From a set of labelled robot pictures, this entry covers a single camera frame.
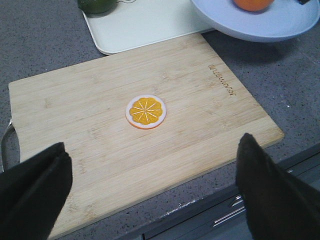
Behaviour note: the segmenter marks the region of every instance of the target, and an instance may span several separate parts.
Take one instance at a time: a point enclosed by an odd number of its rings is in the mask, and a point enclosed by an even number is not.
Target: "white tray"
[[[83,15],[94,44],[106,55],[212,30],[190,0],[123,0],[107,15]]]

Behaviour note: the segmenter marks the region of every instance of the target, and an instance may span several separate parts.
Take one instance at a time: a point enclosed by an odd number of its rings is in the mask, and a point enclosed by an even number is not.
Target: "orange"
[[[125,116],[131,125],[139,129],[153,129],[163,122],[167,114],[165,103],[154,95],[140,95],[126,107]]]
[[[244,10],[255,12],[268,7],[274,0],[233,0],[234,3]]]

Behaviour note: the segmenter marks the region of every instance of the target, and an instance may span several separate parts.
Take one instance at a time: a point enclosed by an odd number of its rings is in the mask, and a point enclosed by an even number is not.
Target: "fake orange slice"
[[[126,107],[125,116],[139,129],[153,129],[163,122],[167,114],[165,103],[154,95],[140,95]]]

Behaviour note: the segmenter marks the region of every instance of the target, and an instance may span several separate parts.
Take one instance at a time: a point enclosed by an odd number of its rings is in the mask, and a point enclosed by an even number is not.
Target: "wood grain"
[[[282,131],[200,34],[99,58],[9,84],[21,161],[64,142],[73,186],[51,239],[232,162],[253,134]],[[164,122],[137,129],[128,102],[152,94]]]

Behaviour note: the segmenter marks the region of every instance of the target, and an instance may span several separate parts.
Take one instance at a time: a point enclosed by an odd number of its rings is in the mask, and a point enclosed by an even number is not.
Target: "toy orange slice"
[[[139,129],[153,129],[163,122],[167,114],[165,103],[154,95],[140,95],[126,107],[125,116]]]

